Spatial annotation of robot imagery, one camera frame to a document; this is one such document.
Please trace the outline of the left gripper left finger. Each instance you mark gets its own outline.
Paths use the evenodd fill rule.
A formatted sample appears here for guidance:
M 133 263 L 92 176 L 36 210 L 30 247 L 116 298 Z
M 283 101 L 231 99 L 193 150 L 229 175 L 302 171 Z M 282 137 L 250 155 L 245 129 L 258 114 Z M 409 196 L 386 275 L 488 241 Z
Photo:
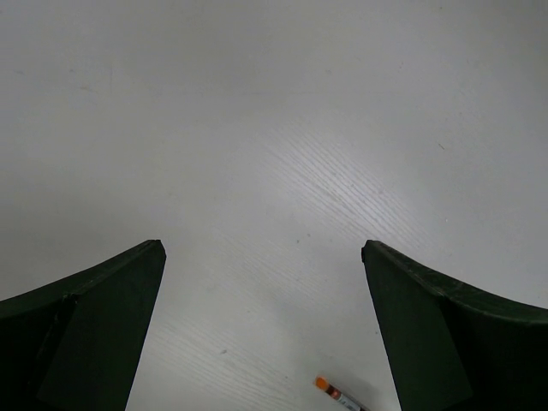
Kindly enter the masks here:
M 1 303 L 3 410 L 124 410 L 165 266 L 161 241 Z

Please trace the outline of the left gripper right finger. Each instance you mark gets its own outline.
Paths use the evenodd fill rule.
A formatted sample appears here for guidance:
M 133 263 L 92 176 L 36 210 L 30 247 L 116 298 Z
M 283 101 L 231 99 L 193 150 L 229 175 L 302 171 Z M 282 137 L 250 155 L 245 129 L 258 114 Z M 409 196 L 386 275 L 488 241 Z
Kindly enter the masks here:
M 547 311 L 369 240 L 361 250 L 403 410 L 545 410 Z

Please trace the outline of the orange red pen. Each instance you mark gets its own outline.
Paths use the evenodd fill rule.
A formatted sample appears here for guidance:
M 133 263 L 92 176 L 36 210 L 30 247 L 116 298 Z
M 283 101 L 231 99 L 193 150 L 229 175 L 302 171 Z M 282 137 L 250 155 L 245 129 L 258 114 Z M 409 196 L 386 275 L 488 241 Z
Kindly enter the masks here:
M 340 391 L 335 385 L 331 384 L 327 379 L 318 376 L 314 380 L 314 385 L 322 390 L 326 395 L 332 398 L 334 401 L 345 407 L 350 411 L 368 411 L 368 408 L 361 405 L 355 399 L 347 396 Z

